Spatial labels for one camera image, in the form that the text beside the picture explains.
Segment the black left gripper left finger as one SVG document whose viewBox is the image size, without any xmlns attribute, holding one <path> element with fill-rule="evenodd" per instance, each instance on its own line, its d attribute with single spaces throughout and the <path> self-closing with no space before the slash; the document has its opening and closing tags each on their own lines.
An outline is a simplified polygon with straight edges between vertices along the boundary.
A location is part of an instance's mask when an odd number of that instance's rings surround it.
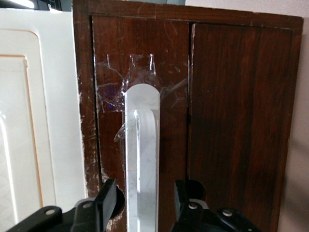
<svg viewBox="0 0 309 232">
<path fill-rule="evenodd" d="M 63 213 L 46 206 L 10 228 L 9 232 L 104 232 L 117 202 L 116 180 L 108 179 L 95 198 L 80 200 Z"/>
</svg>

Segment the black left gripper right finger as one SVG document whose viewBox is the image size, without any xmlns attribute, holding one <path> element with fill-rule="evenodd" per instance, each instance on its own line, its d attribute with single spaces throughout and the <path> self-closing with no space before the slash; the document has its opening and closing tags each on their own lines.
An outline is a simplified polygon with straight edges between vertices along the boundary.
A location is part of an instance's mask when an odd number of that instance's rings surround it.
<svg viewBox="0 0 309 232">
<path fill-rule="evenodd" d="M 240 211 L 221 208 L 212 212 L 206 204 L 205 187 L 195 180 L 174 182 L 176 222 L 173 232 L 259 232 Z"/>
</svg>

